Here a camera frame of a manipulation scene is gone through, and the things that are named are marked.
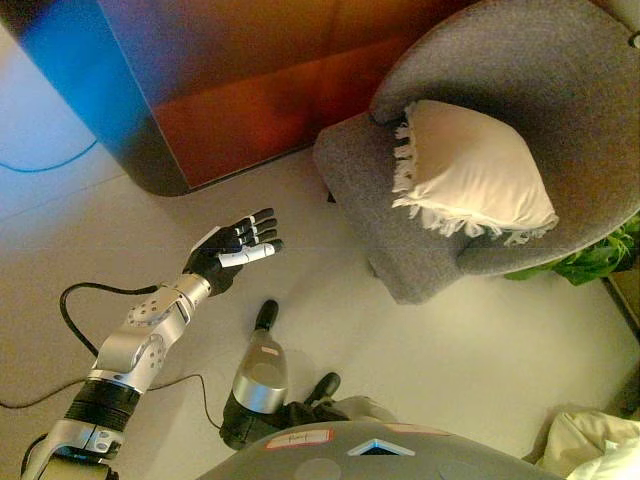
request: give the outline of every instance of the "cushion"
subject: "cushion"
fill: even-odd
[[[544,455],[537,465],[562,477],[576,472],[574,478],[581,479],[587,473],[598,471],[607,455],[605,466],[619,463],[621,456],[630,458],[626,453],[633,457],[635,451],[637,455],[630,443],[637,439],[640,439],[640,422],[596,411],[562,412],[551,424]],[[615,445],[624,446],[625,451],[613,455]]]
[[[555,227],[558,217],[524,139],[509,125],[467,108],[431,100],[405,109],[396,138],[394,207],[421,213],[424,228],[445,236],[510,233],[525,243]]]
[[[618,480],[640,478],[640,437],[622,444],[606,442],[602,457],[576,468],[567,480]]]

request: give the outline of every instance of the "white floor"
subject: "white floor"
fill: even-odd
[[[519,457],[553,412],[605,408],[637,371],[638,345],[599,282],[465,278],[425,305],[395,305],[325,195],[304,151],[181,198],[149,195],[120,172],[0,220],[2,400],[27,401],[89,368],[90,355],[57,313],[67,285],[170,280],[213,225],[267,206],[287,248],[202,306],[161,375],[202,373],[217,420],[267,298],[281,305],[274,335],[288,355],[290,399],[335,370],[343,378],[337,398],[367,394],[402,421]],[[130,305],[98,292],[70,301],[96,342]],[[28,410],[0,409],[0,478],[17,476],[25,447],[64,414],[76,390]],[[115,465],[123,479],[192,479],[230,454],[190,380],[141,401]]]

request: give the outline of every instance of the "silver robotic arm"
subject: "silver robotic arm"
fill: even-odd
[[[216,227],[191,250],[174,282],[133,307],[103,343],[64,419],[31,454],[22,480],[115,479],[104,464],[124,442],[124,428],[140,397],[182,336],[196,307],[225,292],[242,265],[278,252],[273,210],[230,227]]]

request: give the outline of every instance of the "black wire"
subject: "black wire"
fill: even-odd
[[[195,378],[197,377],[198,379],[200,379],[200,385],[202,386],[202,399],[204,401],[204,412],[207,415],[207,420],[209,420],[209,423],[211,425],[213,425],[215,428],[217,428],[218,430],[220,429],[220,426],[217,425],[212,419],[211,419],[211,415],[209,414],[209,408],[208,408],[208,399],[207,399],[207,389],[204,385],[204,377],[202,375],[200,375],[199,373],[192,373],[190,375],[186,375],[184,377],[180,377],[177,380],[173,380],[169,383],[165,383],[162,385],[158,385],[155,387],[151,387],[149,389],[150,392],[154,392],[156,390],[162,390],[163,388],[167,388],[167,387],[172,387],[173,385],[176,385],[177,383],[183,382],[185,380],[188,380],[190,378]],[[31,400],[29,402],[26,403],[5,403],[3,401],[0,401],[0,407],[2,408],[6,408],[7,410],[22,410],[24,408],[30,408],[33,407],[39,403],[44,402],[45,400],[48,400],[49,398],[53,397],[54,395],[62,392],[63,390],[66,390],[69,387],[73,387],[74,385],[78,385],[80,383],[84,383],[86,381],[86,378],[78,378],[76,380],[72,380],[68,383],[65,383],[64,385],[56,388],[55,390],[43,395],[40,398],[37,398],[35,400]]]
[[[168,387],[172,387],[173,385],[176,385],[178,383],[184,382],[185,380],[188,380],[190,378],[198,378],[200,380],[200,386],[202,387],[202,401],[204,404],[204,413],[207,416],[207,420],[209,421],[209,423],[214,427],[217,428],[218,430],[220,430],[220,426],[214,422],[211,419],[211,415],[209,414],[209,407],[208,407],[208,400],[207,400],[207,389],[204,385],[204,377],[202,375],[200,375],[199,373],[192,373],[190,375],[186,375],[184,377],[178,378],[177,380],[173,380],[172,382],[169,383],[165,383],[162,385],[158,385],[157,387],[152,387],[149,389],[150,392],[156,391],[156,390],[162,390],[163,388],[168,388]],[[52,397],[53,395],[60,393],[61,391],[73,386],[73,385],[77,385],[79,383],[83,383],[86,379],[84,378],[80,378],[78,380],[73,380],[72,382],[69,382],[57,389],[55,389],[52,392],[47,393],[46,395],[44,395],[43,397],[40,397],[36,400],[33,400],[31,402],[27,402],[27,403],[22,403],[22,404],[7,404],[4,402],[0,402],[0,406],[2,406],[3,408],[7,408],[9,410],[20,410],[23,408],[29,408],[29,407],[33,407],[34,405],[37,405],[38,403],[44,402],[45,400],[47,400],[48,398]],[[27,463],[29,462],[29,458],[31,457],[31,451],[34,449],[34,447],[40,443],[42,440],[44,440],[46,438],[47,434],[43,433],[42,435],[40,435],[38,438],[36,438],[33,442],[31,442],[31,445],[29,445],[27,447],[27,450],[24,452],[24,455],[22,457],[22,463],[20,465],[20,475],[22,476],[24,474],[25,469],[27,468]]]
[[[60,162],[60,163],[56,163],[55,165],[51,165],[49,167],[43,167],[43,168],[18,168],[18,167],[13,167],[11,165],[7,165],[6,163],[2,163],[0,162],[0,167],[6,168],[7,170],[10,170],[12,172],[16,172],[16,173],[42,173],[42,172],[48,172],[50,170],[55,170],[57,168],[60,167],[64,167],[65,165],[69,165],[71,162],[79,159],[81,156],[83,156],[85,153],[87,153],[89,150],[91,150],[93,147],[95,147],[98,144],[98,140],[94,140],[93,143],[91,145],[89,145],[87,148],[85,148],[84,150],[82,150],[80,153],[78,153],[77,155],[74,155],[73,157]]]
[[[211,415],[209,414],[209,407],[207,406],[207,389],[204,386],[204,378],[202,377],[202,375],[200,375],[199,373],[192,373],[191,375],[186,375],[182,378],[179,378],[177,380],[174,380],[173,382],[169,382],[169,383],[165,383],[164,385],[158,385],[157,387],[152,387],[149,389],[149,391],[154,391],[154,390],[161,390],[163,388],[167,388],[167,387],[171,387],[173,385],[175,385],[176,383],[180,383],[183,382],[189,378],[194,378],[194,377],[198,377],[200,379],[200,385],[202,386],[202,402],[204,404],[204,413],[207,416],[207,420],[209,420],[209,423],[214,427],[217,428],[218,430],[220,430],[220,425],[218,425],[216,422],[214,422],[211,419]]]
[[[33,450],[33,447],[35,447],[45,438],[47,438],[47,434],[43,433],[38,438],[36,438],[33,442],[31,442],[31,445],[27,447],[27,450],[24,452],[24,455],[22,456],[22,462],[20,463],[20,476],[24,475],[24,471],[27,469],[27,463],[29,463],[29,457],[31,457],[31,450]]]
[[[144,295],[144,294],[150,294],[155,292],[156,290],[158,290],[158,287],[156,285],[151,285],[149,287],[145,287],[145,288],[139,288],[139,289],[135,289],[135,290],[125,290],[123,288],[116,288],[116,287],[112,287],[110,285],[104,285],[102,283],[92,283],[92,282],[82,282],[82,283],[76,283],[75,285],[71,285],[69,288],[67,288],[64,292],[62,292],[62,295],[60,295],[60,313],[62,314],[62,318],[64,319],[65,323],[67,324],[67,326],[71,329],[71,331],[73,332],[73,334],[78,338],[78,340],[80,340],[85,347],[87,347],[89,349],[89,351],[93,354],[94,357],[98,356],[98,349],[89,341],[89,339],[87,339],[87,337],[85,337],[82,332],[80,331],[80,329],[78,327],[76,327],[76,324],[73,323],[73,320],[71,320],[71,317],[69,316],[69,312],[67,311],[67,297],[69,296],[69,294],[71,292],[73,292],[74,290],[78,289],[78,288],[95,288],[97,290],[104,290],[107,292],[112,292],[112,293],[119,293],[121,295]],[[199,373],[192,373],[190,375],[186,375],[184,377],[178,378],[177,380],[173,380],[172,382],[169,383],[165,383],[163,385],[158,385],[156,387],[152,387],[149,389],[150,392],[156,391],[156,390],[162,390],[163,388],[167,388],[167,387],[171,387],[173,385],[176,385],[180,382],[184,382],[185,380],[188,380],[190,378],[198,378],[200,380],[200,386],[202,387],[202,402],[204,404],[204,413],[207,416],[207,420],[209,421],[209,423],[214,427],[217,428],[218,430],[220,430],[220,426],[214,422],[211,419],[211,415],[209,414],[209,407],[208,407],[208,400],[207,400],[207,389],[204,385],[204,377],[202,375],[200,375]],[[79,378],[76,380],[72,380],[71,382],[65,383],[64,385],[56,388],[55,390],[45,394],[44,396],[37,398],[36,400],[30,401],[30,402],[26,402],[26,403],[16,403],[16,404],[10,404],[10,403],[5,403],[0,401],[0,406],[2,408],[6,408],[8,410],[21,410],[24,408],[29,408],[29,407],[33,407],[34,405],[37,405],[41,402],[44,402],[45,400],[51,398],[52,396],[62,392],[63,390],[66,390],[69,387],[72,387],[73,385],[77,385],[79,383],[83,383],[85,382],[86,379],[85,378]],[[31,444],[27,447],[27,450],[25,451],[23,457],[22,457],[22,463],[20,464],[20,476],[22,476],[27,468],[27,464],[29,463],[29,458],[31,457],[31,451],[34,449],[34,447],[40,443],[42,440],[44,440],[47,437],[46,433],[43,433],[42,435],[40,435],[38,438],[36,438],[33,442],[31,442]]]
[[[39,403],[44,402],[45,400],[48,400],[49,398],[53,397],[54,395],[62,392],[63,390],[66,390],[69,387],[73,387],[74,385],[78,385],[79,383],[83,383],[86,380],[86,378],[78,378],[76,380],[72,380],[69,383],[65,383],[64,385],[56,388],[55,390],[43,395],[40,398],[37,398],[33,401],[29,401],[26,403],[5,403],[3,401],[0,400],[0,407],[2,408],[6,408],[7,410],[22,410],[23,408],[29,408],[29,407],[33,407],[34,405],[37,405]]]
[[[136,290],[125,290],[122,288],[112,287],[110,285],[104,285],[102,283],[82,282],[71,285],[64,292],[62,292],[62,294],[60,295],[60,314],[62,315],[62,319],[76,336],[76,338],[80,340],[85,347],[87,347],[87,349],[94,357],[98,356],[98,349],[93,345],[93,343],[91,343],[91,341],[89,341],[87,337],[83,335],[80,329],[76,327],[76,324],[73,323],[73,320],[71,320],[71,317],[69,316],[69,312],[67,310],[67,297],[71,292],[77,290],[78,288],[95,288],[97,290],[119,293],[121,295],[145,295],[158,290],[158,287],[156,285],[151,285],[149,287],[139,288]]]

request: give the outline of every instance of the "green plant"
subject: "green plant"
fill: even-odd
[[[612,272],[629,270],[640,249],[640,212],[620,228],[589,247],[543,265],[505,275],[510,280],[527,280],[539,272],[553,270],[573,285],[582,285]]]

